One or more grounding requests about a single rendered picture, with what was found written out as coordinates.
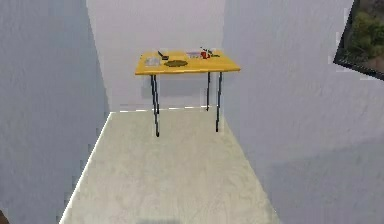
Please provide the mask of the black framed window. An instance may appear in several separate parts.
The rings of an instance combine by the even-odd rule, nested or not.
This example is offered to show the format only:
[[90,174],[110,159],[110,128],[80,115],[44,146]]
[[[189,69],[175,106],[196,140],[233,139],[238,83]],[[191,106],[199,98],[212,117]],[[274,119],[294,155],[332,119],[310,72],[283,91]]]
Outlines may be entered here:
[[384,0],[353,0],[333,63],[384,81]]

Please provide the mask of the yellow table with black legs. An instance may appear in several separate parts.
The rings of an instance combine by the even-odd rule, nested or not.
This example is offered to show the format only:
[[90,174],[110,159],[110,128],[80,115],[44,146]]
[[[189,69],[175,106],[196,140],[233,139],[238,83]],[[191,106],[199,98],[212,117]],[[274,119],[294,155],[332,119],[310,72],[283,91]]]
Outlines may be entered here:
[[[206,110],[209,110],[211,74],[218,73],[219,81],[218,81],[218,87],[217,87],[215,130],[216,132],[219,131],[223,74],[228,72],[240,72],[241,68],[223,51],[221,50],[210,50],[210,51],[212,52],[212,56],[208,59],[203,59],[202,57],[197,59],[190,59],[187,56],[185,51],[168,51],[167,53],[164,54],[169,56],[169,60],[187,61],[188,65],[184,67],[165,66],[164,63],[169,60],[162,60],[157,52],[145,52],[140,55],[134,75],[150,77],[153,114],[154,114],[154,126],[155,126],[155,134],[157,137],[160,136],[160,128],[159,128],[160,104],[159,104],[159,90],[158,90],[158,83],[157,83],[157,77],[160,75],[185,75],[185,74],[206,73],[207,74]],[[161,59],[160,65],[156,67],[147,67],[145,65],[145,59],[148,57],[160,58]]]

